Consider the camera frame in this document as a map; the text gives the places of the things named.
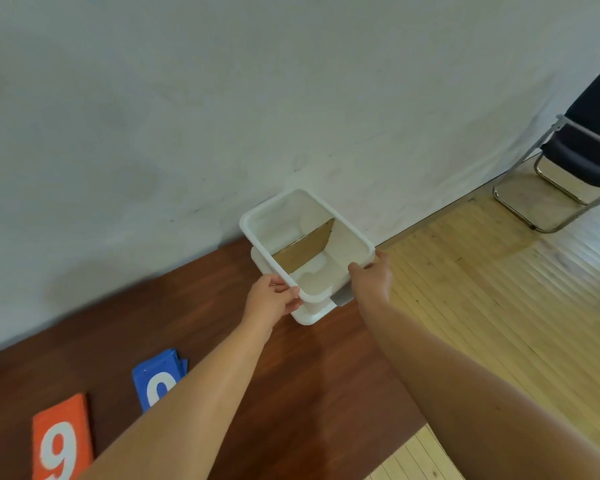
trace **number card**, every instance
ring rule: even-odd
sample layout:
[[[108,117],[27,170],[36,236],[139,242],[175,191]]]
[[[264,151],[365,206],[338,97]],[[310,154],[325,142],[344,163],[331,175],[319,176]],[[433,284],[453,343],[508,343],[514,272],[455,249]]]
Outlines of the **number card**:
[[[157,403],[184,377],[188,362],[186,359],[178,359],[175,349],[169,349],[136,366],[132,375],[143,412]]]
[[[33,416],[33,480],[73,480],[93,462],[84,394]]]

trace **folding chair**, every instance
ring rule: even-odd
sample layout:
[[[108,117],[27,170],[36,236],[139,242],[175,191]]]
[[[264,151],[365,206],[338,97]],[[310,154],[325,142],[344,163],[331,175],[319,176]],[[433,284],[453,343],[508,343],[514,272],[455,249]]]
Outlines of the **folding chair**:
[[[536,174],[582,206],[560,224],[550,229],[538,227],[531,222],[506,202],[498,193],[497,188],[538,148],[540,153],[534,163]],[[495,199],[512,211],[531,229],[551,233],[559,231],[586,211],[599,205],[600,196],[589,203],[579,199],[579,197],[542,173],[538,165],[543,158],[552,161],[582,182],[600,188],[600,75],[576,99],[565,115],[558,115],[551,128],[493,186]]]

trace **person's right arm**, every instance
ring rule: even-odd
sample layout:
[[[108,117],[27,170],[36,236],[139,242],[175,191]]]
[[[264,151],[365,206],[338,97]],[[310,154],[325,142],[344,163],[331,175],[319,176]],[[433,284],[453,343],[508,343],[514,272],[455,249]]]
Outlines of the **person's right arm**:
[[[467,479],[597,479],[600,450],[389,303],[387,254],[349,266],[360,313]]]

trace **person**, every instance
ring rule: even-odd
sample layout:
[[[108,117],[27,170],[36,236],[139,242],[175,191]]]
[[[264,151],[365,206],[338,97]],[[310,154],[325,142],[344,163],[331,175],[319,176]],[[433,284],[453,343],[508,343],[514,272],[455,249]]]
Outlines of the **person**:
[[[391,306],[389,256],[349,266],[369,331],[467,479],[600,478],[600,450],[515,387]],[[238,327],[128,428],[83,479],[205,479],[281,316],[299,289],[265,275]]]

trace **hand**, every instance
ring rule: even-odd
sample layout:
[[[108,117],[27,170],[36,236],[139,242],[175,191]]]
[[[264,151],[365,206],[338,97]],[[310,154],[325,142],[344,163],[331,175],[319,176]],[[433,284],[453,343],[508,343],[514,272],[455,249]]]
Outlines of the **hand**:
[[[376,251],[376,256],[378,262],[366,268],[354,262],[349,265],[353,294],[361,310],[389,304],[389,291],[393,281],[391,259],[384,251]]]
[[[265,274],[249,291],[242,322],[271,332],[282,315],[295,312],[302,305],[299,295],[300,287],[289,288],[277,274]]]

